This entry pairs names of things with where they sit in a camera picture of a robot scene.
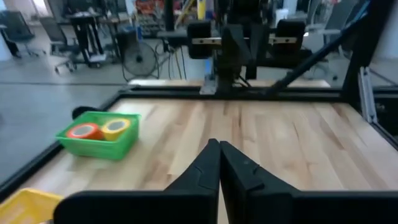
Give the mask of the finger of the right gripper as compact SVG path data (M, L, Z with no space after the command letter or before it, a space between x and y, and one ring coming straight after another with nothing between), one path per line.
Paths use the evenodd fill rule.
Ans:
M236 65L236 43L233 38L234 25L224 27L221 35L220 68L233 69Z
M251 51L244 37L243 26L240 24L237 25L236 42L241 52L240 54L243 65L248 65L250 67L252 65Z

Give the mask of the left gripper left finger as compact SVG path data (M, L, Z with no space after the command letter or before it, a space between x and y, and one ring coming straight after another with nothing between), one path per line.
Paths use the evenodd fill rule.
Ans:
M209 139L201 153L163 190L81 191L63 199L54 223L216 223L221 148Z

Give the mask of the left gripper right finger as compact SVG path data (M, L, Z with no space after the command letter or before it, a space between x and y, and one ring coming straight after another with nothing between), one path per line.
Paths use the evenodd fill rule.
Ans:
M397 224L396 191L299 190L226 141L220 177L231 223Z

